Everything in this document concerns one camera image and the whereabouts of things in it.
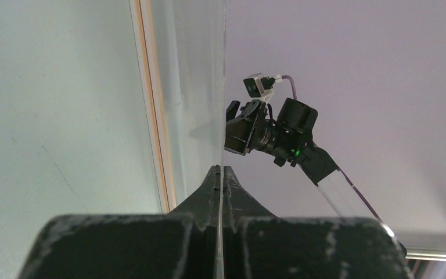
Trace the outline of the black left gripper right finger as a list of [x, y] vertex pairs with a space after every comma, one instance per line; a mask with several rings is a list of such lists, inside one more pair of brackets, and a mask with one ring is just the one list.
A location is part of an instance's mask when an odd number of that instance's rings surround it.
[[224, 167], [226, 278], [412, 278], [401, 246], [363, 217], [272, 214]]

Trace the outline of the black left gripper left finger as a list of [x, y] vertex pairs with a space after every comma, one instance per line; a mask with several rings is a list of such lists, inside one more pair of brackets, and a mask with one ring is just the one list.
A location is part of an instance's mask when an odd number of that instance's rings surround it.
[[19, 278], [214, 278], [221, 168], [166, 214], [63, 214], [38, 233]]

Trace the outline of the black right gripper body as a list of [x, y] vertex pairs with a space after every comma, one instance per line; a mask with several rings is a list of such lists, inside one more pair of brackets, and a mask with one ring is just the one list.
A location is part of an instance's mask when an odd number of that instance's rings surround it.
[[306, 149], [314, 147], [312, 130], [318, 111], [295, 99], [286, 98], [276, 119], [272, 106], [259, 100], [232, 101], [226, 109], [224, 149], [234, 154], [247, 155], [253, 150], [274, 157], [283, 166], [300, 164]]

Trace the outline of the light wooden picture frame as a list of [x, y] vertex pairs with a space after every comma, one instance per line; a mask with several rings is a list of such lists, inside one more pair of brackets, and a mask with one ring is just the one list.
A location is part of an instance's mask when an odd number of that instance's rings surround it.
[[130, 10], [161, 211], [168, 213], [177, 207], [177, 197], [152, 4], [150, 1], [133, 0], [130, 1]]

